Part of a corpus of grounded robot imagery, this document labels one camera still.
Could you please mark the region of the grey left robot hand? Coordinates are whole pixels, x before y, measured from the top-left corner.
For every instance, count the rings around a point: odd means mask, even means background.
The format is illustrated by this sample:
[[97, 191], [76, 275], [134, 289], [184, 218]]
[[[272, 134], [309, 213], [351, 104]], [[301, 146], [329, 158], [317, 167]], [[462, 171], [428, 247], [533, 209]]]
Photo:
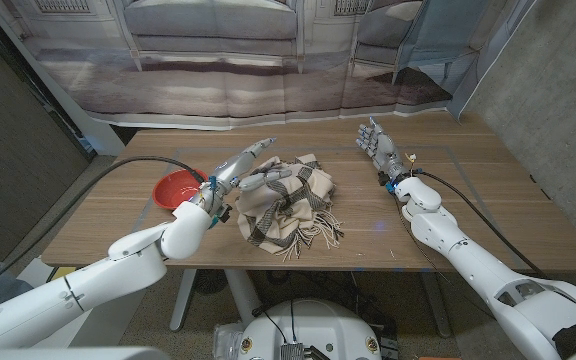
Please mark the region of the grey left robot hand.
[[250, 171], [259, 155], [275, 141], [275, 137], [260, 140], [228, 158], [215, 168], [189, 202], [209, 216], [221, 217], [228, 207], [224, 204], [224, 197], [239, 185], [241, 177]]

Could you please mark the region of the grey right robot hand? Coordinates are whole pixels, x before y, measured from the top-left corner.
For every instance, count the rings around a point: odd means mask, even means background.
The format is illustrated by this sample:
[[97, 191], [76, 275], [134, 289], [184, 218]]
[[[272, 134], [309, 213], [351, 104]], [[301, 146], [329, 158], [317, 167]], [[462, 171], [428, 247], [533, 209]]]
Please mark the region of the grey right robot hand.
[[377, 169], [380, 186], [387, 183], [397, 184], [411, 176], [411, 172], [405, 169], [392, 138], [373, 117], [368, 125], [359, 125], [358, 135], [356, 144], [372, 160]]

